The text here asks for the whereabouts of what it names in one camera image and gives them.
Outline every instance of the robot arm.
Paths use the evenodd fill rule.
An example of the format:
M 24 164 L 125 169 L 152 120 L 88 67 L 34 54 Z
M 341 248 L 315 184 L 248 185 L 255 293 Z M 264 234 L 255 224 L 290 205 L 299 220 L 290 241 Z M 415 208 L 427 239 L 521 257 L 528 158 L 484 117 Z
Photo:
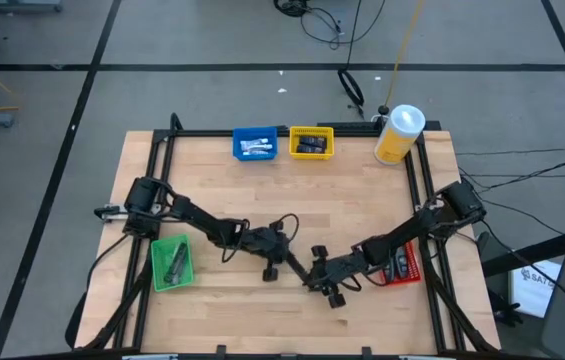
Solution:
M 165 191 L 173 199 L 168 203 L 168 209 L 152 208 L 160 191 Z M 286 216 L 268 227 L 250 229 L 248 220 L 217 219 L 193 204 L 188 197 L 175 193 L 168 183 L 149 177 L 135 179 L 124 206 L 129 214 L 123 230 L 126 234 L 148 237 L 163 219 L 180 220 L 204 232 L 209 241 L 223 252 L 227 249 L 233 253 L 241 250 L 266 259 L 267 267 L 262 275 L 264 281 L 275 281 L 277 270 L 273 265 L 286 262 L 309 291 L 321 291 L 333 308 L 346 304 L 339 285 L 359 291 L 361 286 L 355 275 L 368 278 L 382 270 L 395 251 L 407 242 L 420 236 L 448 238 L 465 225 L 482 220 L 486 214 L 470 185 L 454 182 L 436 193 L 412 218 L 390 233 L 372 236 L 353 245 L 350 254 L 328 259 L 325 246 L 314 246 L 311 251 L 315 259 L 307 272 L 289 250 L 292 239 L 282 232 Z M 231 256 L 225 258 L 223 255 L 222 261 L 228 261 Z M 345 282 L 347 279 L 351 279 L 355 286 Z
M 420 236 L 448 238 L 458 229 L 482 220 L 485 215 L 482 203 L 470 185 L 454 182 L 390 233 L 372 236 L 353 245 L 351 254 L 327 259 L 326 247 L 314 246 L 311 250 L 315 260 L 306 285 L 309 290 L 322 291 L 331 307 L 343 306 L 346 302 L 338 285 L 359 291 L 355 275 L 361 274 L 368 279 L 369 275 L 389 264 L 395 251 L 407 242 Z M 358 285 L 357 288 L 344 282 L 349 278 Z

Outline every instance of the black metal frame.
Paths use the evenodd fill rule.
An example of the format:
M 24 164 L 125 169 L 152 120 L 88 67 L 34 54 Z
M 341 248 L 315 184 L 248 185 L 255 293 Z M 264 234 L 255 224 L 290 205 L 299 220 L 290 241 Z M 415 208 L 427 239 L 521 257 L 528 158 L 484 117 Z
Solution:
M 335 128 L 335 134 L 340 137 L 377 137 L 381 131 L 381 124 L 378 123 L 351 123 L 351 124 L 338 124 Z M 427 122 L 427 126 L 425 130 L 439 130 L 440 124 L 439 122 Z M 226 137 L 231 136 L 231 130 L 183 130 L 182 126 L 177 119 L 177 116 L 173 114 L 171 118 L 171 128 L 168 130 L 154 130 L 153 131 L 153 138 L 151 142 L 151 150 L 149 152 L 149 162 L 147 165 L 146 174 L 152 176 L 155 172 L 156 164 L 157 164 L 157 155 L 158 155 L 158 148 L 160 144 L 166 140 L 167 151 L 164 156 L 164 160 L 162 163 L 162 174 L 160 176 L 161 180 L 168 181 L 169 171 L 171 168 L 171 160 L 173 156 L 174 144 L 175 144 L 175 137 L 177 136 L 205 136 L 205 137 Z M 279 128 L 278 135 L 281 137 L 289 136 L 289 131 L 286 128 Z M 431 172 L 428 163 L 428 157 L 426 154 L 426 147 L 424 143 L 424 138 L 421 136 L 417 142 L 418 153 L 420 157 L 420 164 L 422 166 L 422 172 L 424 176 L 424 184 L 427 191 L 427 196 L 431 196 L 433 194 L 433 181 L 431 179 Z M 405 165 L 407 170 L 407 177 L 409 180 L 409 188 L 411 193 L 411 199 L 413 202 L 414 209 L 420 205 L 420 197 L 418 191 L 418 185 L 415 175 L 415 170 L 413 166 L 413 157 L 412 154 L 409 152 L 405 158 Z M 165 195 L 158 194 L 158 204 L 163 205 L 163 201 L 165 200 Z M 472 358 L 507 358 L 507 359 L 536 359 L 533 357 L 524 357 L 524 356 L 511 356 L 511 355 L 504 355 L 500 353 L 483 353 L 483 352 L 467 352 L 464 349 L 464 338 L 462 335 L 462 330 L 460 326 L 457 324 L 458 321 L 463 321 L 463 324 L 467 324 L 468 319 L 464 316 L 464 318 L 458 318 L 458 321 L 453 318 L 453 316 L 449 316 L 451 320 L 451 324 L 454 330 L 454 337 L 456 341 L 456 349 L 449 350 L 446 348 L 445 339 L 444 339 L 444 331 L 442 327 L 442 320 L 440 316 L 440 309 L 438 304 L 438 295 L 442 296 L 442 299 L 445 301 L 447 306 L 449 306 L 450 302 L 453 303 L 455 300 L 455 296 L 453 295 L 453 283 L 450 277 L 450 270 L 448 264 L 448 257 L 442 256 L 444 253 L 444 246 L 443 244 L 436 244 L 438 246 L 438 251 L 440 252 L 440 256 L 438 256 L 438 262 L 440 264 L 442 276 L 444 278 L 444 289 L 447 291 L 447 294 L 438 293 L 440 287 L 442 285 L 437 284 L 438 287 L 436 288 L 434 285 L 435 281 L 434 278 L 437 276 L 434 274 L 434 269 L 432 266 L 432 262 L 430 260 L 431 254 L 428 248 L 428 239 L 423 237 L 419 239 L 420 245 L 420 252 L 422 256 L 422 263 L 423 263 L 423 273 L 425 277 L 425 286 L 427 289 L 427 296 L 429 299 L 429 307 L 431 311 L 431 323 L 432 323 L 432 330 L 433 335 L 435 337 L 436 343 L 436 350 L 439 356 L 452 356 L 456 359 L 472 359 Z M 151 275 L 150 270 L 150 262 L 151 258 L 147 254 L 147 258 L 143 265 L 143 271 L 141 274 L 143 275 L 142 278 L 138 278 L 135 280 L 135 273 L 138 267 L 139 261 L 139 250 L 141 247 L 142 239 L 133 239 L 133 246 L 131 249 L 131 254 L 129 256 L 129 264 L 127 267 L 127 274 L 125 276 L 125 285 L 124 285 L 124 292 L 123 292 L 123 304 L 122 308 L 118 308 L 116 313 L 112 318 L 118 319 L 117 327 L 115 329 L 115 338 L 113 342 L 113 349 L 112 350 L 102 350 L 101 346 L 104 346 L 102 341 L 98 343 L 99 350 L 90 350 L 90 349 L 82 349 L 80 351 L 71 352 L 71 353 L 63 353 L 63 354 L 51 354 L 45 355 L 44 358 L 55 358 L 55 359 L 78 359 L 78 358 L 85 358 L 85 359 L 120 359 L 122 355 L 138 355 L 141 354 L 141 345 L 142 345 L 142 338 L 144 334 L 144 326 L 146 322 L 146 314 L 148 310 L 148 296 L 150 294 L 150 278 Z M 138 306 L 138 315 L 134 327 L 134 334 L 133 334 L 133 342 L 131 347 L 123 348 L 124 343 L 124 335 L 126 330 L 126 317 L 128 308 L 130 308 L 131 304 L 134 302 L 134 297 L 129 297 L 135 293 L 138 294 L 139 287 L 141 287 L 141 294 L 140 294 L 140 301 Z M 451 304 L 452 307 L 455 308 L 455 313 L 461 312 L 459 307 L 454 304 Z M 370 359 L 398 359 L 398 356 L 395 355 L 373 355 L 371 349 L 369 347 L 363 347 L 362 349 L 362 359 L 370 360 Z M 281 359 L 281 358 L 289 358 L 289 359 L 351 359 L 357 358 L 355 355 L 303 355 L 303 354 L 227 354 L 226 346 L 219 344 L 217 347 L 216 353 L 207 353 L 207 354 L 177 354 L 177 359 L 226 359 L 226 358 L 250 358 L 250 359 Z
M 339 137 L 378 137 L 382 130 L 382 125 L 379 122 L 376 123 L 320 123 L 318 125 L 330 125 L 334 126 L 334 132 L 336 136 Z M 437 121 L 427 122 L 426 130 L 440 130 L 440 123 Z M 232 136 L 232 130 L 184 130 L 180 124 L 177 116 L 172 115 L 171 118 L 171 128 L 169 130 L 154 130 L 153 138 L 151 142 L 151 150 L 149 152 L 149 162 L 147 165 L 147 176 L 153 176 L 155 173 L 155 167 L 157 163 L 158 148 L 163 140 L 166 139 L 167 149 L 165 152 L 164 161 L 162 163 L 162 174 L 160 176 L 161 180 L 168 181 L 169 171 L 171 168 L 171 159 L 174 150 L 175 137 L 227 137 Z M 278 136 L 288 137 L 289 130 L 286 127 L 278 128 Z M 420 136 L 417 141 L 418 154 L 420 157 L 420 164 L 422 167 L 422 174 L 424 177 L 424 184 L 426 189 L 427 197 L 432 196 L 434 193 L 433 180 L 431 178 L 431 171 L 428 162 L 428 156 L 426 154 L 426 146 L 424 142 L 424 137 Z M 409 188 L 411 192 L 411 199 L 413 201 L 414 208 L 420 205 L 419 192 L 417 187 L 417 181 L 415 177 L 415 170 L 413 168 L 413 159 L 411 153 L 406 157 L 406 169 L 407 176 L 409 178 Z M 163 197 L 158 195 L 158 203 L 163 200 Z M 431 256 L 428 248 L 428 239 L 420 239 L 420 252 L 423 258 L 429 258 Z M 131 249 L 131 254 L 129 256 L 129 264 L 127 267 L 127 273 L 125 276 L 124 291 L 123 296 L 128 295 L 131 286 L 133 285 L 133 279 L 135 278 L 135 273 L 139 261 L 139 250 L 141 247 L 141 239 L 133 239 L 133 246 Z M 451 272 L 448 263 L 448 256 L 446 250 L 441 242 L 437 244 L 437 251 L 440 251 L 440 256 L 438 261 L 441 268 L 442 277 L 444 279 L 445 286 L 447 290 L 452 295 L 455 300 L 455 293 L 453 289 L 453 282 L 451 279 Z M 145 261 L 151 261 L 150 256 L 147 254 Z M 427 296 L 431 311 L 431 322 L 433 327 L 433 334 L 435 337 L 436 349 L 438 353 L 446 350 L 446 342 L 444 339 L 444 330 L 442 327 L 442 319 L 440 315 L 440 309 L 438 304 L 438 298 L 435 290 L 431 286 L 431 280 L 426 279 L 427 273 L 425 272 L 425 286 L 427 287 Z M 136 318 L 136 324 L 133 334 L 133 348 L 141 348 L 142 337 L 144 334 L 144 324 L 146 322 L 146 313 L 148 307 L 148 297 L 150 293 L 150 283 L 144 284 L 142 294 L 140 295 L 140 302 L 138 306 L 138 315 Z M 455 321 L 453 317 L 450 317 L 451 324 L 453 327 L 454 339 L 456 344 L 456 349 L 465 350 L 464 337 L 462 335 L 462 330 Z M 124 335 L 126 332 L 126 316 L 120 322 L 120 325 L 116 329 L 114 348 L 122 348 Z

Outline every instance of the wooden tabletop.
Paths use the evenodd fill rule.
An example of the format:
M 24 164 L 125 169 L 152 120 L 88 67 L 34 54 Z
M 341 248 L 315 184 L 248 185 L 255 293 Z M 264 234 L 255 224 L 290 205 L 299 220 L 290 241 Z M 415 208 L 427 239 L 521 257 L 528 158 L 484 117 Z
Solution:
M 127 133 L 112 203 L 123 203 L 133 179 L 144 175 L 151 136 L 151 132 Z M 435 188 L 458 180 L 449 133 L 425 136 Z M 326 245 L 331 256 L 346 254 L 352 244 L 390 232 L 413 213 L 406 169 L 403 164 L 385 166 L 375 160 L 377 139 L 336 138 L 330 160 L 299 161 L 285 151 L 288 138 L 279 138 L 278 156 L 262 162 L 237 161 L 231 141 L 229 137 L 176 138 L 169 183 L 209 213 L 248 218 L 252 227 L 296 213 L 300 230 L 291 250 L 305 267 L 311 265 L 311 246 Z M 424 198 L 417 156 L 414 160 Z M 290 222 L 287 228 L 292 229 Z M 121 221 L 104 225 L 99 252 L 120 238 L 122 226 Z M 461 232 L 473 236 L 470 227 Z M 331 309 L 320 293 L 308 293 L 286 264 L 279 266 L 278 281 L 265 283 L 261 280 L 264 259 L 238 252 L 222 264 L 221 250 L 200 231 L 184 224 L 162 225 L 162 238 L 177 234 L 189 235 L 195 282 L 161 293 L 152 289 L 144 352 L 213 353 L 224 344 L 230 353 L 359 354 L 363 346 L 370 346 L 374 354 L 435 353 L 423 281 L 388 287 L 364 281 L 359 293 L 343 289 L 347 305 Z M 118 306 L 130 248 L 127 241 L 93 273 L 76 346 L 89 342 Z M 476 245 L 455 236 L 447 251 L 460 307 L 499 347 Z M 448 313 L 440 304 L 447 347 L 452 348 Z M 127 323 L 127 344 L 135 317 L 134 307 Z

